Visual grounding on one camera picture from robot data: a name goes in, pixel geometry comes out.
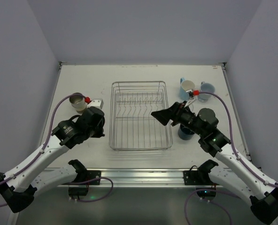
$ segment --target dark blue mug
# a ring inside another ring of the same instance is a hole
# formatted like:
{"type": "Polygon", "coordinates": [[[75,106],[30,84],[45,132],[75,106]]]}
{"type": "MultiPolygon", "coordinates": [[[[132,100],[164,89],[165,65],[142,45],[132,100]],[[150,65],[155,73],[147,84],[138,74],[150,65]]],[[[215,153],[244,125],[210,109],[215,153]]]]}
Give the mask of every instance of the dark blue mug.
{"type": "Polygon", "coordinates": [[[194,135],[194,132],[191,131],[191,129],[188,129],[187,127],[180,125],[178,129],[178,136],[183,140],[190,140],[194,135]]]}

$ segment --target blue mug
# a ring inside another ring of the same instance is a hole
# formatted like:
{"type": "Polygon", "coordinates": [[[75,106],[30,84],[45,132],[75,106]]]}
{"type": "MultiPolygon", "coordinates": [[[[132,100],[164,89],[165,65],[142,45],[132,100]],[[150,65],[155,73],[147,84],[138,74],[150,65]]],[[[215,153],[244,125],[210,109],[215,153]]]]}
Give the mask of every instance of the blue mug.
{"type": "Polygon", "coordinates": [[[194,132],[182,124],[178,128],[178,136],[183,140],[186,140],[186,141],[190,140],[193,137],[193,135],[194,135],[194,132]]]}
{"type": "MultiPolygon", "coordinates": [[[[200,92],[201,91],[205,91],[205,92],[209,92],[209,93],[214,93],[215,92],[215,87],[212,84],[206,83],[206,82],[203,81],[201,83],[200,92]]],[[[197,99],[200,102],[207,102],[210,97],[211,97],[211,95],[209,95],[209,94],[199,94],[197,96],[197,99]]]]}
{"type": "Polygon", "coordinates": [[[194,90],[195,84],[192,81],[181,78],[180,80],[180,98],[184,101],[188,101],[189,94],[188,91],[194,90]]]}

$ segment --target light blue mug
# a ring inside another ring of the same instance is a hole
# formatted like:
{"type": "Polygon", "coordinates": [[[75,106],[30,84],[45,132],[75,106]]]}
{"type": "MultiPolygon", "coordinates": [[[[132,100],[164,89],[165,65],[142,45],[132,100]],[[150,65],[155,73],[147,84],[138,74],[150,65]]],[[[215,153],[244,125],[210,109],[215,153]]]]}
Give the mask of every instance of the light blue mug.
{"type": "MultiPolygon", "coordinates": [[[[203,81],[201,83],[200,92],[201,91],[205,91],[205,92],[209,92],[209,93],[214,93],[215,92],[215,87],[212,84],[206,83],[206,82],[203,81]]],[[[211,97],[211,95],[209,95],[209,94],[199,94],[197,96],[197,99],[200,102],[207,102],[210,97],[211,97]]]]}
{"type": "Polygon", "coordinates": [[[195,84],[192,81],[186,80],[185,78],[181,78],[180,80],[180,98],[184,101],[189,99],[189,90],[194,90],[195,84]]]}

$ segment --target metal frame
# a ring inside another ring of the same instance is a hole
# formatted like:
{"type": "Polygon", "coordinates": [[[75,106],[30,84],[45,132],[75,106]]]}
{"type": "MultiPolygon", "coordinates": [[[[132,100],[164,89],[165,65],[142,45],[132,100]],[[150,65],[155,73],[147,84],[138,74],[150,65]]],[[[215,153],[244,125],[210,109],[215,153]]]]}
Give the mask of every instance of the metal frame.
{"type": "Polygon", "coordinates": [[[168,108],[164,81],[114,82],[109,145],[114,150],[164,150],[172,146],[171,127],[150,113],[168,108]]]}
{"type": "MultiPolygon", "coordinates": [[[[47,168],[44,172],[50,172],[56,168],[47,168]]],[[[186,169],[95,169],[89,171],[101,171],[102,177],[110,178],[116,188],[209,188],[207,185],[184,184],[183,171],[186,169]]],[[[101,180],[99,187],[110,187],[107,180],[101,180]]]]}
{"type": "Polygon", "coordinates": [[[49,115],[49,112],[51,110],[51,106],[52,106],[52,103],[53,103],[56,87],[58,86],[58,82],[59,82],[59,79],[60,79],[62,65],[63,65],[63,62],[59,62],[58,77],[57,77],[57,80],[56,80],[56,84],[54,86],[54,91],[53,91],[53,94],[52,94],[52,98],[50,98],[50,102],[49,102],[49,106],[48,106],[48,111],[46,112],[46,118],[45,118],[45,121],[44,121],[44,127],[42,128],[42,132],[41,132],[41,135],[39,137],[39,141],[37,143],[37,147],[40,146],[41,143],[43,142],[44,130],[45,130],[46,126],[47,126],[48,115],[49,115]]]}
{"type": "Polygon", "coordinates": [[[247,147],[246,138],[245,138],[243,130],[242,130],[242,126],[241,126],[241,122],[240,122],[240,119],[239,119],[239,115],[238,115],[238,111],[237,111],[237,108],[236,108],[236,104],[235,104],[235,101],[234,101],[233,93],[232,93],[232,90],[231,90],[231,87],[230,87],[230,83],[229,83],[229,80],[228,80],[228,75],[227,75],[227,72],[226,72],[226,69],[225,69],[225,64],[221,64],[220,66],[222,68],[222,71],[223,71],[223,74],[224,74],[224,79],[225,79],[225,82],[227,84],[227,89],[229,91],[230,99],[231,99],[233,110],[234,110],[235,117],[236,117],[236,122],[238,124],[240,136],[241,136],[241,139],[242,139],[242,142],[243,142],[243,146],[244,146],[244,150],[245,150],[247,159],[252,161],[250,152],[249,152],[248,147],[247,147]]]}

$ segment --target red clip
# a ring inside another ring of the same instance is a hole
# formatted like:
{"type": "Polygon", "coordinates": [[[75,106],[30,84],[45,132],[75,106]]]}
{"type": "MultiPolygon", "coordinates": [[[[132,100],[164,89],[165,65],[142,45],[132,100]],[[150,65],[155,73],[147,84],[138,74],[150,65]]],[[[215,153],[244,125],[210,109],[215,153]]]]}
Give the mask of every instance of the red clip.
{"type": "Polygon", "coordinates": [[[199,95],[199,94],[200,94],[200,92],[199,92],[198,90],[194,90],[194,91],[193,91],[193,95],[194,95],[194,96],[197,96],[197,95],[199,95]]]}
{"type": "Polygon", "coordinates": [[[85,102],[89,104],[91,102],[91,99],[89,97],[85,97],[85,102]]]}

